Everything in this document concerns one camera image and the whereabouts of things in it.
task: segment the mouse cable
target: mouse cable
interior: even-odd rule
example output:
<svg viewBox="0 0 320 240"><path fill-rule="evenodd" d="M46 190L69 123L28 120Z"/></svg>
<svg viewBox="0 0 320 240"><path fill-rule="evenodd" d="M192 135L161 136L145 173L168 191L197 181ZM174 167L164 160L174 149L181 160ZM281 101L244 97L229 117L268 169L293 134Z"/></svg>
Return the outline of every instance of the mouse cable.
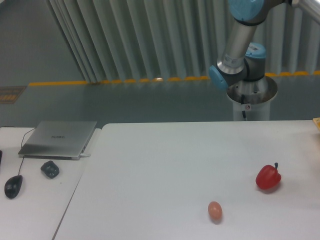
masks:
<svg viewBox="0 0 320 240"><path fill-rule="evenodd" d="M23 135L23 138L22 138L22 141L21 141L21 148L22 148L22 143L24 142L25 136L26 136L28 133L30 133L31 131L35 130L35 129L36 129L36 127L33 128L33 129L31 129L30 131L27 131L27 132ZM25 157L23 156L22 161L21 161L21 164L20 164L20 167L19 167L18 175L20 174L21 166L22 166L22 164L24 163L24 160L25 160Z"/></svg>
<svg viewBox="0 0 320 240"><path fill-rule="evenodd" d="M245 95L241 95L241 105L244 105L245 104ZM243 116L243 119L248 121L247 119L247 115L246 115L246 110L243 110L242 111L242 116Z"/></svg>

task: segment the brown egg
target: brown egg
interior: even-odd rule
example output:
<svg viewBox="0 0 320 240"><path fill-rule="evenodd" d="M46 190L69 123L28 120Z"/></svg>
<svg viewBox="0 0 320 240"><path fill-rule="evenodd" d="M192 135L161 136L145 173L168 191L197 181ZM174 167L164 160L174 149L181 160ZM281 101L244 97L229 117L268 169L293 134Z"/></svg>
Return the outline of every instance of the brown egg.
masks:
<svg viewBox="0 0 320 240"><path fill-rule="evenodd" d="M219 220L222 217L222 208L216 201L210 202L208 206L208 212L210 218L212 218L213 220Z"/></svg>

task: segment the computer mouse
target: computer mouse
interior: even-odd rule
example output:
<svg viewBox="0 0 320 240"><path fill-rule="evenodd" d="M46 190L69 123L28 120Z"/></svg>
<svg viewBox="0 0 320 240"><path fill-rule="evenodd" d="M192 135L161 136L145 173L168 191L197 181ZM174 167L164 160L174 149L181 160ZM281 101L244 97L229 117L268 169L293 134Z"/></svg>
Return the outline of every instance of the computer mouse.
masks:
<svg viewBox="0 0 320 240"><path fill-rule="evenodd" d="M23 177L21 175L13 176L4 185L4 193L9 199L14 199L20 192Z"/></svg>

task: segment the vertical blinds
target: vertical blinds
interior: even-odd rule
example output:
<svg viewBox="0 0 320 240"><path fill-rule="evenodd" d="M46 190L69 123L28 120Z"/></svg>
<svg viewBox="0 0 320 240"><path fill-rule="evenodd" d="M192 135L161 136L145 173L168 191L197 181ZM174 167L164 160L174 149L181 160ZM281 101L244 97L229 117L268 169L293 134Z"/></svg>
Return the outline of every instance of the vertical blinds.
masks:
<svg viewBox="0 0 320 240"><path fill-rule="evenodd" d="M207 76L234 22L226 0L50 0L85 80ZM320 69L320 27L281 4L258 26L266 71Z"/></svg>

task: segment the silver laptop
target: silver laptop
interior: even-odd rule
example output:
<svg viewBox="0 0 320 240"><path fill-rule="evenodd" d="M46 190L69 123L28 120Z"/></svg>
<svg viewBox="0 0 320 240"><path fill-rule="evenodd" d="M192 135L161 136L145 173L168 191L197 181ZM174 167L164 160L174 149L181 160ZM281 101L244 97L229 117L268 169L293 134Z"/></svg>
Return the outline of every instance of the silver laptop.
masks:
<svg viewBox="0 0 320 240"><path fill-rule="evenodd" d="M79 160L96 121L42 121L19 151L20 157Z"/></svg>

